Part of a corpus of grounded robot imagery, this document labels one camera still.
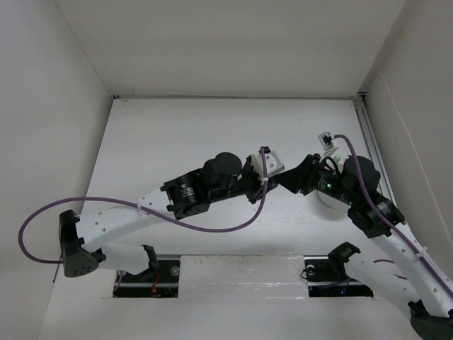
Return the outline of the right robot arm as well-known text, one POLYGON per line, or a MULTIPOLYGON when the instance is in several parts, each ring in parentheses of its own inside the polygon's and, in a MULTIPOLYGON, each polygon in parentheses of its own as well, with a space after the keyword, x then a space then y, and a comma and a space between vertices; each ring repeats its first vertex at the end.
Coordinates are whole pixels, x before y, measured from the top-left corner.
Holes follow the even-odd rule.
POLYGON ((396 307, 422 339, 452 338, 452 282, 436 267, 405 224, 401 211, 378 192, 380 173, 365 157, 349 156, 342 170, 331 170, 319 154, 274 177, 292 193, 318 191, 348 205, 347 216, 402 272, 385 271, 362 251, 344 242, 332 250, 327 270, 337 279, 353 278, 396 307))

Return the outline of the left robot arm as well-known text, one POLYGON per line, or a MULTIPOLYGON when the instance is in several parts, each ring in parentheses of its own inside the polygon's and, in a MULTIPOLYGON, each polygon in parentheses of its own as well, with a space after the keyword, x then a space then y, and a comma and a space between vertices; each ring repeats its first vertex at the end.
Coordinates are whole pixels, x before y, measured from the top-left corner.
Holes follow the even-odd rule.
POLYGON ((205 213, 213 203, 246 196, 252 204, 276 185, 271 177, 285 168, 275 151, 252 154, 241 161, 222 152, 202 168, 167 181, 160 189, 132 203, 91 215, 67 210, 59 215, 59 245, 67 278, 85 276, 97 268, 109 268, 153 279, 159 269, 150 245, 127 246, 116 239, 161 222, 182 225, 182 219, 205 213))

